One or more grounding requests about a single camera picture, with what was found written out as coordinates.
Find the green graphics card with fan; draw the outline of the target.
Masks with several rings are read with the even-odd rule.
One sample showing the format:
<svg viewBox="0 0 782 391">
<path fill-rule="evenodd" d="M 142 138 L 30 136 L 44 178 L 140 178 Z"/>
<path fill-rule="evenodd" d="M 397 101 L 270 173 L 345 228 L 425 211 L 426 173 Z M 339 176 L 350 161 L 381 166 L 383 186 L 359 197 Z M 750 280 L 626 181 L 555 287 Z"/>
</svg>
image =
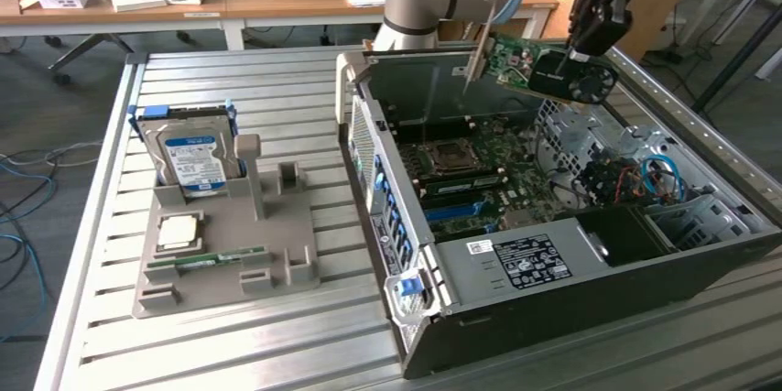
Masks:
<svg viewBox="0 0 782 391">
<path fill-rule="evenodd" d="M 481 0 L 469 7 L 471 15 L 485 20 L 485 28 L 471 52 L 463 90 L 490 77 L 502 87 L 546 99 L 602 103 L 618 80 L 607 61 L 554 43 L 493 32 L 491 26 L 498 22 L 495 9 L 495 0 Z"/>
</svg>

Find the green motherboard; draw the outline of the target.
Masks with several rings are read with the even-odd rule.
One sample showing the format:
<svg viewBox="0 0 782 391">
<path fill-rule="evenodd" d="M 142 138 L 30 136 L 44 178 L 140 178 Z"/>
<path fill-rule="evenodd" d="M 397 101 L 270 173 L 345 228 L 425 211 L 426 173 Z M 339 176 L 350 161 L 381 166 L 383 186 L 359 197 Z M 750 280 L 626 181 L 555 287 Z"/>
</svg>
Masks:
<svg viewBox="0 0 782 391">
<path fill-rule="evenodd" d="M 543 137 L 538 129 L 522 126 L 509 117 L 406 125 L 397 128 L 394 138 L 423 212 L 462 203 L 486 202 L 475 216 L 441 222 L 427 220 L 438 243 L 551 222 L 585 203 L 575 190 L 565 189 L 563 184 L 555 181 L 565 170 L 545 168 L 538 161 L 538 154 L 543 152 Z M 471 143 L 478 167 L 441 173 L 433 167 L 427 144 L 459 138 Z M 419 195 L 422 183 L 486 175 L 503 175 L 509 181 L 483 190 L 426 197 Z"/>
</svg>

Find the CPU socket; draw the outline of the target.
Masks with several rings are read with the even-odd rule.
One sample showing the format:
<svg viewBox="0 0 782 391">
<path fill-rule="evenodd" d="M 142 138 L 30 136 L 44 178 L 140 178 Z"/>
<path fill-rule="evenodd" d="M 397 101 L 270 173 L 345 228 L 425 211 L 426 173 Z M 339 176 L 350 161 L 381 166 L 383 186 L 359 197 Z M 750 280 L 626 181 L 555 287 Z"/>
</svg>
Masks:
<svg viewBox="0 0 782 391">
<path fill-rule="evenodd" d="M 441 173 L 466 171 L 478 167 L 471 143 L 466 139 L 442 140 L 426 147 L 434 169 Z"/>
</svg>

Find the metal disk bay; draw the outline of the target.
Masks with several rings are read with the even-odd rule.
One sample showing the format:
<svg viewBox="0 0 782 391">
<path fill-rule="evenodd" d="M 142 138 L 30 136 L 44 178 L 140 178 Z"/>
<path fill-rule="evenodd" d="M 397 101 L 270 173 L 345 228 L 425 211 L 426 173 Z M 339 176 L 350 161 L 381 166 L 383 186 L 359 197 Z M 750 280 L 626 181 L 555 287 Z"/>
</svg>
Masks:
<svg viewBox="0 0 782 391">
<path fill-rule="evenodd" d="M 674 205 L 652 205 L 645 213 L 678 250 L 752 235 L 729 206 L 712 194 Z"/>
</svg>

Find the blue expansion slot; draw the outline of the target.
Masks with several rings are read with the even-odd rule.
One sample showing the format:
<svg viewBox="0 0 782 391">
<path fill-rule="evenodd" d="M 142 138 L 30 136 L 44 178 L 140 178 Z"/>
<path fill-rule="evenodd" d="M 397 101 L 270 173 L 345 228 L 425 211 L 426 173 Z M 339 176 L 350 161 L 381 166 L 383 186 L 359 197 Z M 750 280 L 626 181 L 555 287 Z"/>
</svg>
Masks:
<svg viewBox="0 0 782 391">
<path fill-rule="evenodd" d="M 486 205 L 485 201 L 462 203 L 426 210 L 425 215 L 430 222 L 450 221 L 478 215 Z"/>
</svg>

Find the wooden office desk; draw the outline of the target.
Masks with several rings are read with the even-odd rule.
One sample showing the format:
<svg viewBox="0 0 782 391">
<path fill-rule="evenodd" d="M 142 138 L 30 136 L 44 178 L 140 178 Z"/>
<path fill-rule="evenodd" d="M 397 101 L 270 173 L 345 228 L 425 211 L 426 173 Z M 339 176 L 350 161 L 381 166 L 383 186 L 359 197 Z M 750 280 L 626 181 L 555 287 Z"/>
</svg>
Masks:
<svg viewBox="0 0 782 391">
<path fill-rule="evenodd" d="M 90 0 L 83 9 L 22 11 L 20 0 L 0 0 L 0 38 L 219 29 L 228 50 L 245 50 L 247 27 L 299 27 L 383 23 L 382 6 L 358 7 L 347 0 L 204 0 L 200 5 L 167 5 L 115 12 L 111 0 Z M 558 10 L 558 0 L 522 0 L 513 19 L 526 19 L 521 35 L 539 38 Z M 405 36 L 382 31 L 379 50 L 434 48 L 438 31 Z"/>
</svg>

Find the grey power supply unit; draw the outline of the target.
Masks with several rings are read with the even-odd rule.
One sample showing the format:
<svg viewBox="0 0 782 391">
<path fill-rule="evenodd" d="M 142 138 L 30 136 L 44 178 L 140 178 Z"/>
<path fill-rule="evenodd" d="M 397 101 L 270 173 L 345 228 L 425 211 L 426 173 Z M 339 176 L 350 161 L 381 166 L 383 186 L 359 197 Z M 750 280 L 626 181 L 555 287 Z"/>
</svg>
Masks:
<svg viewBox="0 0 782 391">
<path fill-rule="evenodd" d="M 467 309 L 605 274 L 607 256 L 603 242 L 574 218 L 437 245 L 451 299 Z"/>
</svg>

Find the open black PC case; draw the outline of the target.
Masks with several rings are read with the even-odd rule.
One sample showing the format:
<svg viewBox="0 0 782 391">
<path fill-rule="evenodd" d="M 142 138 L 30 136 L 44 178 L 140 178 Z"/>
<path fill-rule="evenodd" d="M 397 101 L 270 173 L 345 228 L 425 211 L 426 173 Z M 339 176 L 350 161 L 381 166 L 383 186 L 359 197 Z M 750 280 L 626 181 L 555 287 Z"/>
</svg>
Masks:
<svg viewBox="0 0 782 391">
<path fill-rule="evenodd" d="M 717 283 L 768 255 L 782 256 L 782 186 L 741 155 L 688 105 L 618 50 L 602 58 L 618 73 L 602 103 L 566 103 L 513 91 L 490 77 L 467 91 L 475 50 L 454 46 L 338 58 L 341 147 L 362 233 L 406 379 L 445 377 L 503 354 L 529 353 L 626 329 L 650 330 L 714 298 Z M 554 220 L 577 219 L 609 250 L 609 270 L 569 286 L 463 308 L 438 267 L 434 234 L 394 131 L 505 116 L 538 129 L 545 168 L 585 199 Z M 678 250 L 645 213 L 714 195 L 752 235 Z M 394 284 L 419 272 L 427 289 L 402 298 Z"/>
</svg>

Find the blue plastic case latch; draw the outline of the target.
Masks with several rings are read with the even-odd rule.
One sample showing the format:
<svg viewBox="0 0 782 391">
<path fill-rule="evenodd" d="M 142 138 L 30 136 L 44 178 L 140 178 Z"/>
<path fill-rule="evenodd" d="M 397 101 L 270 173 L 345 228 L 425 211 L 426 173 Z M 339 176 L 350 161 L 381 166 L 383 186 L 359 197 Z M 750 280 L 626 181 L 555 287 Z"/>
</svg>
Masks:
<svg viewBox="0 0 782 391">
<path fill-rule="evenodd" d="M 394 290 L 402 298 L 421 295 L 426 289 L 426 282 L 419 272 L 402 275 L 394 284 Z"/>
</svg>

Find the hard disk in blue caddy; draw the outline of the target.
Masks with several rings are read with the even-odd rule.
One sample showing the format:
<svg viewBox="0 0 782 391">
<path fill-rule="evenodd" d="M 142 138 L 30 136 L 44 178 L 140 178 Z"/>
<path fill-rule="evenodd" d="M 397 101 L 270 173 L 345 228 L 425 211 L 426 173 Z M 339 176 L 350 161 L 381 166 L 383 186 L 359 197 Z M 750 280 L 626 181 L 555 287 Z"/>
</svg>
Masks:
<svg viewBox="0 0 782 391">
<path fill-rule="evenodd" d="M 187 198 L 216 195 L 245 176 L 235 154 L 236 107 L 158 104 L 127 109 L 128 124 L 152 158 L 158 182 L 178 186 Z"/>
</svg>

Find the grey parts rack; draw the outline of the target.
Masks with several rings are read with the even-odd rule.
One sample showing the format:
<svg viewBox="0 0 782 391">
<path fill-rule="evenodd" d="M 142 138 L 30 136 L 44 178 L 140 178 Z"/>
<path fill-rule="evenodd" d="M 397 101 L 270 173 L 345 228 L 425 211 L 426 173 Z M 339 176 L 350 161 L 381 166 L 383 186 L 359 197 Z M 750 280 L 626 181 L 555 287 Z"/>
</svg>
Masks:
<svg viewBox="0 0 782 391">
<path fill-rule="evenodd" d="M 311 199 L 297 162 L 261 171 L 261 138 L 241 135 L 235 154 L 246 174 L 227 182 L 227 190 L 186 199 L 178 186 L 154 188 L 144 235 L 132 315 L 138 319 L 203 310 L 246 300 L 266 299 L 318 288 L 321 264 L 314 236 Z M 160 251 L 162 221 L 194 216 L 196 237 L 188 247 Z M 152 261 L 265 246 L 258 256 L 234 264 L 182 270 L 147 268 Z"/>
</svg>

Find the silver CPU chip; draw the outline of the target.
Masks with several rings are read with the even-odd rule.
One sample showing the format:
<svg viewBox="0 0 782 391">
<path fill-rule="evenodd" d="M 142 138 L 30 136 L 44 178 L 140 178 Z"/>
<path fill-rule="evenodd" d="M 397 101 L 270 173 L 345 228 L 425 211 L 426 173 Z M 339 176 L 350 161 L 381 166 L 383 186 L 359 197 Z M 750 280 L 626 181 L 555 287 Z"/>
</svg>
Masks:
<svg viewBox="0 0 782 391">
<path fill-rule="evenodd" d="M 198 220 L 194 216 L 174 216 L 162 221 L 158 236 L 160 251 L 188 247 L 196 239 Z"/>
</svg>

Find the black metal door frame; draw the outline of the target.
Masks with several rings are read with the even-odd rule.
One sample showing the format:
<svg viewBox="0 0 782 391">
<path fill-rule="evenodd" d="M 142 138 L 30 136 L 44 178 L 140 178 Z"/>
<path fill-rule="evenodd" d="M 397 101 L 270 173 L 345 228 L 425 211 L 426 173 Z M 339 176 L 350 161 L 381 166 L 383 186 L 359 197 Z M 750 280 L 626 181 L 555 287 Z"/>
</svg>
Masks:
<svg viewBox="0 0 782 391">
<path fill-rule="evenodd" d="M 714 45 L 718 45 L 722 41 L 724 37 L 728 36 L 729 31 L 733 30 L 734 26 L 738 24 L 741 17 L 746 14 L 750 7 L 754 5 L 757 0 L 744 0 L 742 3 L 737 6 L 736 10 L 728 21 L 724 24 L 722 29 L 717 32 L 716 38 L 713 39 Z M 697 114 L 704 114 L 706 110 L 708 104 L 712 100 L 717 97 L 717 93 L 726 85 L 728 81 L 732 79 L 733 75 L 737 73 L 740 68 L 744 66 L 746 60 L 753 55 L 761 43 L 768 39 L 772 32 L 776 30 L 778 25 L 782 23 L 782 2 L 776 7 L 774 12 L 769 15 L 769 17 L 762 22 L 761 26 L 750 36 L 750 39 L 746 41 L 745 45 L 740 48 L 737 53 L 734 54 L 732 60 L 728 62 L 725 68 L 706 87 L 701 96 L 696 99 L 694 104 L 690 106 L 690 109 Z"/>
</svg>

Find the black caster leg frame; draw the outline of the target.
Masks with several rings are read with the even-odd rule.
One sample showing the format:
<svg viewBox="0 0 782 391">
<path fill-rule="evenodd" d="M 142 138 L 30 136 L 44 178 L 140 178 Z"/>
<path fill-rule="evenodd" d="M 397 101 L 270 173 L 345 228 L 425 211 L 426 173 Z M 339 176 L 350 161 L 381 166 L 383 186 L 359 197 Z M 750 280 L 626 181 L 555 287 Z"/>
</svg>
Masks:
<svg viewBox="0 0 782 391">
<path fill-rule="evenodd" d="M 52 81 L 58 85 L 68 85 L 71 83 L 71 77 L 63 74 L 60 69 L 103 42 L 112 43 L 126 54 L 134 53 L 134 50 L 118 34 L 91 34 L 48 67 Z"/>
</svg>

